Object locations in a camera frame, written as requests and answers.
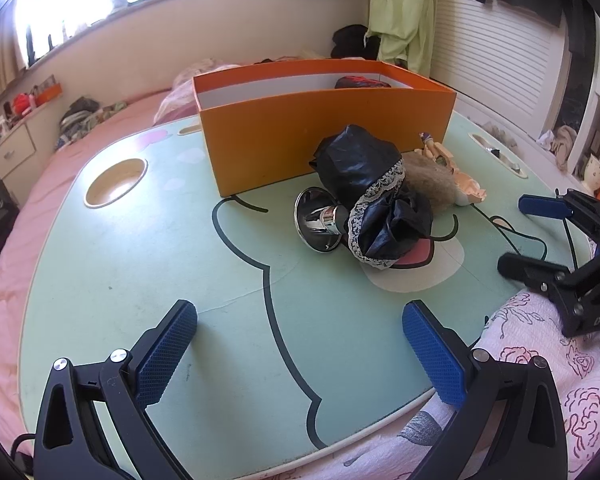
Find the pink bed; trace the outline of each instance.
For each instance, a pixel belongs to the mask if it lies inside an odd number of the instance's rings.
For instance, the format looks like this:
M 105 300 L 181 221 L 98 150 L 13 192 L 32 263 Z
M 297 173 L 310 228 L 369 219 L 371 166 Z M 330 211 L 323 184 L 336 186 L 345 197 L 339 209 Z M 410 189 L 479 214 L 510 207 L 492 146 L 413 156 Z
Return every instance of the pink bed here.
M 26 433 L 18 394 L 20 332 L 29 285 L 46 235 L 87 161 L 112 142 L 152 126 L 167 92 L 132 100 L 87 137 L 57 152 L 22 208 L 0 256 L 0 442 L 6 450 Z

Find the nightstand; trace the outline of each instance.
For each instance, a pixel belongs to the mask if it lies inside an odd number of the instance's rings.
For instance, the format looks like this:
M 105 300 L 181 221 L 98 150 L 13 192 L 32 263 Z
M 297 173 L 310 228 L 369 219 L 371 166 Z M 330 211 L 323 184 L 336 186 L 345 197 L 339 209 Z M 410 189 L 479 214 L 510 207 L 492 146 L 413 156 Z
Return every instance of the nightstand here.
M 20 208 L 54 153 L 59 122 L 66 110 L 62 96 L 57 97 L 0 138 L 0 179 Z

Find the open cardboard box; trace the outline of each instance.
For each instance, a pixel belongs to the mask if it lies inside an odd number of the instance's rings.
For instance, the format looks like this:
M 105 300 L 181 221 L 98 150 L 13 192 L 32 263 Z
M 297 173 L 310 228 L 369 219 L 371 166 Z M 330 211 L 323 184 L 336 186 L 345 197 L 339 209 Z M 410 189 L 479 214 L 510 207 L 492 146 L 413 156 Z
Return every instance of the open cardboard box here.
M 334 89 L 345 75 L 392 88 Z M 379 61 L 279 61 L 193 79 L 206 146 L 221 196 L 313 171 L 325 137 L 358 124 L 401 152 L 421 148 L 418 134 L 442 142 L 456 93 Z

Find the lace trim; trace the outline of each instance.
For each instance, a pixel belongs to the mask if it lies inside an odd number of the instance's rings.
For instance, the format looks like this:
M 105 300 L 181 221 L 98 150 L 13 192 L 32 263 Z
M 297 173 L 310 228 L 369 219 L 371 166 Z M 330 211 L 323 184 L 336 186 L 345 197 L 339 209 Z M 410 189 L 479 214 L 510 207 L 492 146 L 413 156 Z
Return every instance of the lace trim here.
M 349 249 L 351 250 L 351 253 L 361 262 L 378 269 L 387 269 L 397 260 L 375 260 L 373 258 L 367 258 L 362 254 L 362 250 L 360 250 L 360 245 L 358 244 L 362 219 L 370 203 L 378 199 L 384 192 L 390 190 L 394 190 L 394 193 L 397 192 L 402 185 L 403 180 L 404 164 L 402 163 L 402 158 L 400 158 L 389 171 L 369 186 L 364 195 L 355 203 L 349 214 Z

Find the blue rubber finger pad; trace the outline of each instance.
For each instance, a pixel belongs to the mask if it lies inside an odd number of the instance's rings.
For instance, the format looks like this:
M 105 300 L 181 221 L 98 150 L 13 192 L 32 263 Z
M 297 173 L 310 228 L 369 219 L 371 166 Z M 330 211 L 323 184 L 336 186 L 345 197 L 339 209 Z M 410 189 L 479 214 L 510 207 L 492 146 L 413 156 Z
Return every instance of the blue rubber finger pad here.
M 522 214 L 543 216 L 564 220 L 573 215 L 571 208 L 560 198 L 523 195 L 518 199 L 518 209 Z
M 160 400 L 197 326 L 196 309 L 187 303 L 147 354 L 138 368 L 136 383 L 136 401 L 141 409 Z
M 466 398 L 464 371 L 413 303 L 404 307 L 402 330 L 440 400 L 459 410 Z

